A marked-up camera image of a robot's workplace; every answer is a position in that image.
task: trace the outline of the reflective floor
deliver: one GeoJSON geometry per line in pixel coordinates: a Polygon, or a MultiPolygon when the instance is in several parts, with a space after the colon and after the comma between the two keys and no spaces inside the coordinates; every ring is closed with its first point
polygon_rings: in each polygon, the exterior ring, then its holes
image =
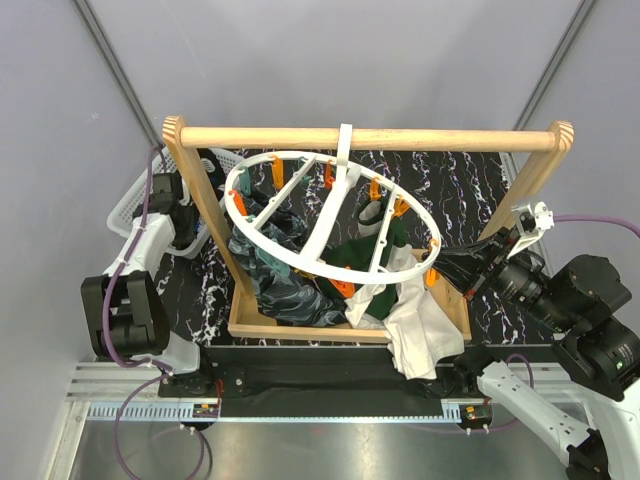
{"type": "MultiPolygon", "coordinates": [[[[506,412],[498,411],[494,425],[510,419],[506,412]]],[[[149,444],[172,426],[151,422],[122,425],[121,450],[137,476],[180,480],[192,471],[200,452],[195,437],[178,430],[149,444]]],[[[467,437],[458,432],[454,426],[433,424],[220,423],[205,431],[213,461],[210,465],[206,456],[195,478],[566,479],[557,458],[521,424],[489,435],[467,437]]],[[[87,423],[71,478],[128,478],[115,459],[112,423],[87,423]]]]}

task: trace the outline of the black marble tabletop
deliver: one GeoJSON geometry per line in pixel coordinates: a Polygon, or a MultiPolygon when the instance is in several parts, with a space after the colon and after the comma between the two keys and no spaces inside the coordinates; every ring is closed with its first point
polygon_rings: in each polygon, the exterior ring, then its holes
{"type": "MultiPolygon", "coordinates": [[[[261,151],[237,153],[249,157],[261,151]]],[[[350,160],[392,179],[419,200],[435,219],[444,245],[476,240],[507,190],[497,153],[353,151],[350,160]]],[[[286,178],[290,178],[295,162],[285,162],[285,165],[286,178]]],[[[284,204],[303,215],[310,228],[328,194],[323,173],[323,167],[316,165],[315,170],[310,171],[308,187],[296,187],[284,204]]],[[[253,188],[269,196],[275,194],[269,165],[252,168],[251,176],[253,188]]],[[[369,183],[361,178],[343,203],[330,245],[338,245],[355,234],[355,208],[347,205],[360,204],[368,195],[369,183]]],[[[403,221],[414,248],[428,245],[429,230],[415,213],[409,211],[403,221]]],[[[227,326],[234,282],[211,239],[193,260],[165,255],[156,275],[156,285],[173,321],[173,330],[197,343],[207,346],[318,344],[231,337],[227,326]]],[[[503,305],[493,292],[474,298],[469,312],[474,344],[532,344],[551,340],[550,331],[503,305]]]]}

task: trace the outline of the gray wall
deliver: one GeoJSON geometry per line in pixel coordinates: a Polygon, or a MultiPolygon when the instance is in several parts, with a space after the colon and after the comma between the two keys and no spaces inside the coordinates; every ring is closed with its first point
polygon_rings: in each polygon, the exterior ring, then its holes
{"type": "MultiPolygon", "coordinates": [[[[640,224],[640,2],[596,6],[527,128],[569,120],[569,156],[541,199],[555,214],[615,215],[640,224]]],[[[558,224],[546,247],[555,269],[575,255],[608,256],[636,296],[618,315],[640,334],[640,241],[603,224],[558,224]]]]}
{"type": "Polygon", "coordinates": [[[122,244],[105,219],[147,145],[70,1],[0,4],[0,476],[31,480],[90,351],[80,283],[122,244]]]}
{"type": "Polygon", "coordinates": [[[92,0],[159,128],[511,129],[578,0],[92,0]]]}

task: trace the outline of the orange clothespin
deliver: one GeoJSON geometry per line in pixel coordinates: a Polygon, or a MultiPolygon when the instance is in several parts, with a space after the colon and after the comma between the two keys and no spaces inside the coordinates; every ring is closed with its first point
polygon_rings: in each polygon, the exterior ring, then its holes
{"type": "Polygon", "coordinates": [[[440,278],[440,274],[436,272],[436,269],[430,268],[427,271],[427,287],[433,287],[439,278],[440,278]]]}
{"type": "Polygon", "coordinates": [[[378,183],[378,177],[371,179],[371,185],[369,185],[369,200],[372,202],[380,200],[382,195],[380,194],[380,184],[378,183]]]}
{"type": "Polygon", "coordinates": [[[331,187],[333,186],[333,182],[335,181],[336,181],[335,177],[331,175],[331,160],[327,160],[327,166],[324,169],[324,186],[326,187],[327,190],[331,190],[331,187]]]}
{"type": "Polygon", "coordinates": [[[393,206],[393,209],[393,216],[401,217],[407,212],[407,210],[409,210],[409,204],[405,202],[401,196],[398,196],[398,198],[396,198],[396,204],[393,206]]]}
{"type": "Polygon", "coordinates": [[[230,190],[229,195],[233,197],[233,203],[236,204],[236,208],[242,214],[243,217],[247,216],[247,209],[244,206],[244,202],[242,201],[242,196],[236,192],[235,190],[230,190]]]}
{"type": "Polygon", "coordinates": [[[351,298],[356,294],[356,286],[351,282],[341,282],[339,280],[329,279],[331,285],[336,287],[344,298],[351,298]]]}
{"type": "Polygon", "coordinates": [[[281,190],[284,187],[284,162],[277,155],[269,155],[269,158],[273,158],[273,163],[271,164],[273,185],[277,190],[281,190]]]}

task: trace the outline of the wooden frame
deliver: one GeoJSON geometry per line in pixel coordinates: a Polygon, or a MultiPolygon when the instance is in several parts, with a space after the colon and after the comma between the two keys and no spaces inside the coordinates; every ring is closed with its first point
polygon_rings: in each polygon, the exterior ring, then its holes
{"type": "MultiPolygon", "coordinates": [[[[196,151],[196,148],[204,147],[335,149],[339,129],[187,127],[182,117],[167,117],[162,132],[178,170],[236,282],[229,321],[229,332],[232,335],[290,340],[388,342],[384,333],[379,330],[354,330],[348,325],[334,328],[280,327],[272,318],[260,314],[251,281],[227,248],[231,231],[196,151]]],[[[354,129],[351,148],[531,152],[522,171],[480,235],[482,239],[501,227],[513,226],[511,206],[541,190],[572,144],[571,124],[553,122],[544,132],[354,129]]],[[[414,250],[414,253],[419,255],[421,251],[414,250]]],[[[438,304],[462,332],[465,340],[470,340],[469,315],[466,301],[461,299],[461,294],[444,279],[438,280],[430,290],[438,304]]]]}

